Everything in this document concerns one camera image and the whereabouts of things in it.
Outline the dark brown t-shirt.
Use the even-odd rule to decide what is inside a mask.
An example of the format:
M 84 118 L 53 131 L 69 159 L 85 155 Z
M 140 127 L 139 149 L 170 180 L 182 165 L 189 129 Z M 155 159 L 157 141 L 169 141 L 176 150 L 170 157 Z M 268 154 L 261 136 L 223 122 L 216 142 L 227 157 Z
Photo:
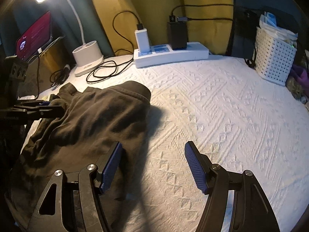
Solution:
M 124 195 L 145 139 L 150 98 L 150 90 L 135 81 L 83 92 L 70 83 L 59 89 L 51 104 L 61 106 L 64 115 L 40 122 L 5 185 L 5 200 L 22 230 L 55 170 L 77 172 L 116 141 L 125 152 L 112 189 L 116 197 Z

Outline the brown cardboard box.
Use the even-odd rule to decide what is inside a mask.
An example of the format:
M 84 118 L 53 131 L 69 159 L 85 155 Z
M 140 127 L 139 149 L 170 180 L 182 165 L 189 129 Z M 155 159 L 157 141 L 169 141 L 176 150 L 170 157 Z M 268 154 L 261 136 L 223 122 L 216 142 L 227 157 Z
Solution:
M 28 62 L 26 78 L 18 87 L 18 97 L 37 96 L 39 93 L 51 88 L 51 77 L 65 65 L 71 63 L 71 56 L 65 47 L 63 37 L 59 37 Z

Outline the red screen tablet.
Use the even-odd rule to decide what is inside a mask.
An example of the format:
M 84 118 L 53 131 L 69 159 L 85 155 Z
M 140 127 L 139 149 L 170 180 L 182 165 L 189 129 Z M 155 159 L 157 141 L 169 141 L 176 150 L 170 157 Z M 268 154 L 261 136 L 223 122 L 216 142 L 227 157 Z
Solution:
M 48 11 L 17 39 L 16 55 L 19 59 L 27 61 L 51 39 L 51 13 Z

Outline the white textured bedspread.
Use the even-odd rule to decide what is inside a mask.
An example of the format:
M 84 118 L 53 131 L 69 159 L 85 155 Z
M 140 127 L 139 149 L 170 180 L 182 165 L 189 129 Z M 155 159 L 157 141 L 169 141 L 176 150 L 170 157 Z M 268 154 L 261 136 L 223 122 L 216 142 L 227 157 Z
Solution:
M 119 214 L 120 231 L 194 231 L 207 197 L 184 155 L 193 141 L 226 170 L 250 170 L 281 231 L 292 231 L 308 206 L 308 110 L 291 92 L 263 80 L 242 59 L 136 68 L 99 82 L 126 81 L 151 92 L 148 135 Z

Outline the white charger plug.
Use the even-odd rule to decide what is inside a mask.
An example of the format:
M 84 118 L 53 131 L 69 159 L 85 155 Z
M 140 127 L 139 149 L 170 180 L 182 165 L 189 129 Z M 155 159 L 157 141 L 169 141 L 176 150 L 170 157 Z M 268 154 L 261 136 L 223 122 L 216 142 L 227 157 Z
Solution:
M 136 37 L 139 52 L 140 53 L 150 52 L 150 43 L 149 43 L 148 32 L 146 28 L 135 30 L 135 37 Z

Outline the purple plush toy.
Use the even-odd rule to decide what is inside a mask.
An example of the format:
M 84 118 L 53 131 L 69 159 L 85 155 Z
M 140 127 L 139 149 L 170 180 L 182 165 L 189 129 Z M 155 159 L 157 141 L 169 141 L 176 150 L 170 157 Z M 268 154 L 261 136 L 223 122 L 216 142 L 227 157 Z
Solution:
M 299 85 L 302 86 L 305 91 L 308 91 L 308 74 L 303 67 L 293 64 L 290 70 L 290 75 L 296 80 Z

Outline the white perforated basket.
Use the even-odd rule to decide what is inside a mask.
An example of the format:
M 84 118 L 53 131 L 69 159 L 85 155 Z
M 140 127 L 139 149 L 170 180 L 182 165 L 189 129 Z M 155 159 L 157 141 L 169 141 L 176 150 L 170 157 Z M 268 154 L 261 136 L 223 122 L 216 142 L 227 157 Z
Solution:
M 294 62 L 296 48 L 257 28 L 255 50 L 256 72 L 260 77 L 285 86 Z

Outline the white power strip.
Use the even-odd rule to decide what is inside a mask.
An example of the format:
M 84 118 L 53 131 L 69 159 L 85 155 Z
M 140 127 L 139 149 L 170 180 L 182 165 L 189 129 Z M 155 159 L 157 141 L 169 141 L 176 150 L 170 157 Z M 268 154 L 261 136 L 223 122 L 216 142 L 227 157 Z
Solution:
M 199 42 L 187 43 L 186 49 L 173 50 L 169 44 L 151 46 L 149 52 L 140 53 L 134 50 L 134 63 L 136 68 L 156 66 L 174 62 L 186 62 L 208 59 L 208 48 Z

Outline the black power adapter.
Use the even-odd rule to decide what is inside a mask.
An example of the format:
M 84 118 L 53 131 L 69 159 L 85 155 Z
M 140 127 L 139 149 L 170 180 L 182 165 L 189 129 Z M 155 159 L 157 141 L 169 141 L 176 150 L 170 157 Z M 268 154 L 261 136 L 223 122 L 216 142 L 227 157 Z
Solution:
M 173 50 L 187 48 L 188 30 L 186 22 L 167 22 L 169 45 Z

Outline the yellow curtain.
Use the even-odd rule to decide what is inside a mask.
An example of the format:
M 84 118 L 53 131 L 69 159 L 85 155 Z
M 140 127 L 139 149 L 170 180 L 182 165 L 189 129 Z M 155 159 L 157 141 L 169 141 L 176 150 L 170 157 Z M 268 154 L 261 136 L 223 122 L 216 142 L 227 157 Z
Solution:
M 232 31 L 234 0 L 92 0 L 113 51 L 137 47 L 137 19 L 148 30 L 153 45 L 168 42 L 169 15 L 187 16 L 189 41 L 223 55 Z

